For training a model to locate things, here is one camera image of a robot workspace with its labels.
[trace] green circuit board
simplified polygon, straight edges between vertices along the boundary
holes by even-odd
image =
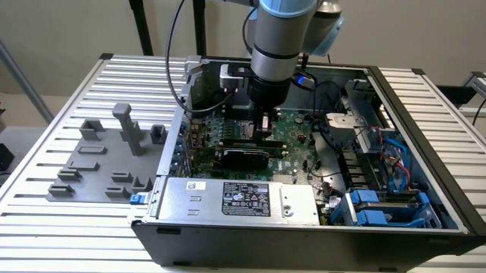
[[[224,178],[235,180],[271,181],[273,175],[292,175],[297,184],[307,183],[307,172],[303,162],[308,166],[316,161],[316,152],[311,143],[310,122],[304,121],[305,113],[281,110],[279,120],[272,123],[273,134],[265,140],[281,141],[288,152],[283,158],[269,158],[268,167],[263,170],[235,171],[223,169],[215,160],[215,152],[223,138],[249,139],[252,124],[249,121],[236,121],[221,117],[207,117],[200,135],[204,138],[204,147],[192,148],[192,176],[196,178]]]

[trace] black pole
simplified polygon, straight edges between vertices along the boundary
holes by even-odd
[[[205,52],[205,0],[192,0],[195,14],[196,52],[200,56],[207,56]]]
[[[145,10],[143,9],[143,0],[128,0],[128,1],[131,10],[133,12],[136,30],[139,32],[143,54],[145,56],[153,56],[151,34],[148,33],[148,25],[145,18]]]

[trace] warning label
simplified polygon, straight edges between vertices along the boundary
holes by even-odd
[[[269,217],[268,184],[224,182],[224,215]]]

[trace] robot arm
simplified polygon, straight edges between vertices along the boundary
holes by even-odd
[[[287,98],[299,54],[327,53],[343,23],[340,7],[338,0],[227,1],[257,7],[248,95],[255,103],[253,135],[264,137],[273,108]]]

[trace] motherboard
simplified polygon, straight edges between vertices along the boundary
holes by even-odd
[[[272,135],[260,141],[251,140],[252,122],[225,119],[212,113],[205,119],[192,119],[192,177],[235,180],[307,183],[307,166],[318,160],[311,134],[310,113],[280,110],[272,123]],[[243,167],[227,169],[216,160],[217,151],[235,148],[268,153],[268,163],[261,169]]]

